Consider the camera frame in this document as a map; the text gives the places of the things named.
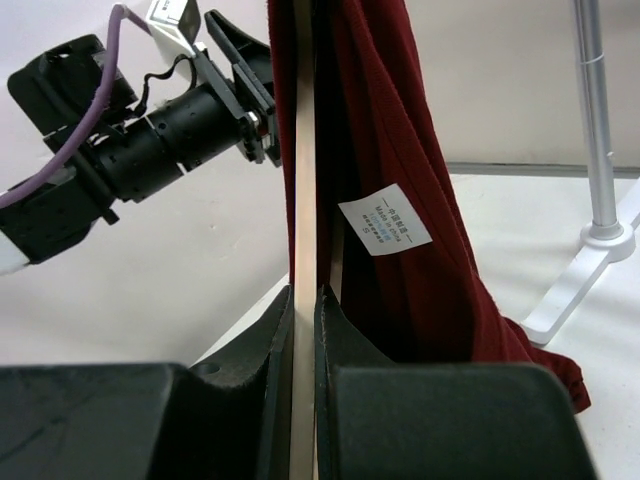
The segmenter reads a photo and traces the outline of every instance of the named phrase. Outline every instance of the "robotic arm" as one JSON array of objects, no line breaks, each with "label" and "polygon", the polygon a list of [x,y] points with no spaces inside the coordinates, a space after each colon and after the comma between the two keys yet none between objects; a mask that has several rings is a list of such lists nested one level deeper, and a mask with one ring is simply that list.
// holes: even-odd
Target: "robotic arm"
[{"label": "robotic arm", "polygon": [[[147,28],[173,66],[153,76],[168,78],[184,60],[193,75],[190,88],[144,116],[152,75],[133,107],[137,97],[118,71],[107,107],[71,158],[35,191],[0,207],[0,274],[77,245],[100,218],[118,221],[116,200],[141,202],[233,146],[249,161],[269,158],[280,165],[269,48],[215,10],[204,20],[233,78],[193,43],[200,27],[196,3],[156,0]],[[100,40],[87,35],[43,53],[9,78],[11,96],[52,152],[93,101],[105,55]]]}]

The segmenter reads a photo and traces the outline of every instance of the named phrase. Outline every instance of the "wire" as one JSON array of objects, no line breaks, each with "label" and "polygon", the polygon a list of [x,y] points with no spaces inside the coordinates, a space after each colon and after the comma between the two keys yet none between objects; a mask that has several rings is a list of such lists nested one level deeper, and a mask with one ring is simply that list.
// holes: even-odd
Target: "wire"
[{"label": "wire", "polygon": [[97,125],[100,117],[102,116],[102,112],[109,104],[111,90],[113,89],[113,84],[116,79],[118,53],[120,49],[120,25],[122,20],[125,18],[128,18],[133,24],[141,28],[146,33],[151,34],[151,31],[145,21],[129,10],[126,5],[116,4],[113,6],[111,9],[111,15],[109,16],[106,59],[102,70],[102,78],[100,79],[100,86],[96,90],[91,106],[86,111],[82,120],[80,120],[64,145],[39,172],[25,180],[17,187],[5,192],[3,195],[0,195],[0,209],[23,200],[42,185],[47,183],[51,176],[63,167],[64,164],[73,156]]},{"label": "wire", "polygon": [[193,90],[194,88],[196,88],[196,85],[198,84],[198,72],[196,71],[196,66],[193,63],[193,59],[190,57],[187,57],[185,54],[180,54],[175,58],[175,60],[173,61],[173,65],[171,65],[171,68],[166,72],[147,73],[144,76],[142,96],[140,97],[140,102],[138,102],[138,105],[136,105],[136,107],[133,109],[133,115],[135,117],[138,117],[138,118],[142,117],[147,111],[147,103],[149,102],[149,93],[150,93],[149,80],[151,80],[152,78],[157,78],[158,80],[168,80],[173,76],[173,73],[175,72],[178,64],[184,60],[189,62],[189,69],[191,70],[191,83],[189,83],[189,88],[187,88],[187,92],[189,90]]}]

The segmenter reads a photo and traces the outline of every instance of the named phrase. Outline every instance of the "wooden stick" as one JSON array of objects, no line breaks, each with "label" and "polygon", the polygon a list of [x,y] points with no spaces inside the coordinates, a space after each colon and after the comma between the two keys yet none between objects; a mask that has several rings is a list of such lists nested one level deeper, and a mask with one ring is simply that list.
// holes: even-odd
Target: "wooden stick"
[{"label": "wooden stick", "polygon": [[289,478],[311,480],[315,450],[313,317],[317,296],[314,48],[310,0],[293,3],[298,82],[295,149],[293,393]]}]

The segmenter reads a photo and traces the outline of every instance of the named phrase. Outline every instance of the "clothing tag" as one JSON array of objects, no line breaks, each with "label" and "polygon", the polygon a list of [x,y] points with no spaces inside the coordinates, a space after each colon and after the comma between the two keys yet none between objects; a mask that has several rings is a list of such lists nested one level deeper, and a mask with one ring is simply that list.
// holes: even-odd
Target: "clothing tag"
[{"label": "clothing tag", "polygon": [[338,206],[374,257],[403,252],[433,241],[397,183],[362,200]]}]

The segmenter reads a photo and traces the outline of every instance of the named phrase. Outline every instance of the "red cloth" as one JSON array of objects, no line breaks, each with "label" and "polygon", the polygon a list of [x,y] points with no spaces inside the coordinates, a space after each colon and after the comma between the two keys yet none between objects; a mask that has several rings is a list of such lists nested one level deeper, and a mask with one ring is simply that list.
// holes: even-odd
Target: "red cloth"
[{"label": "red cloth", "polygon": [[[294,234],[296,36],[292,0],[269,0],[275,95]],[[397,183],[433,237],[371,257],[346,227],[342,306],[378,348],[401,362],[535,362],[558,376],[576,411],[590,405],[580,368],[534,348],[499,313],[478,276],[426,103],[402,0],[318,0],[316,117],[319,282],[327,283],[340,200]]]}]

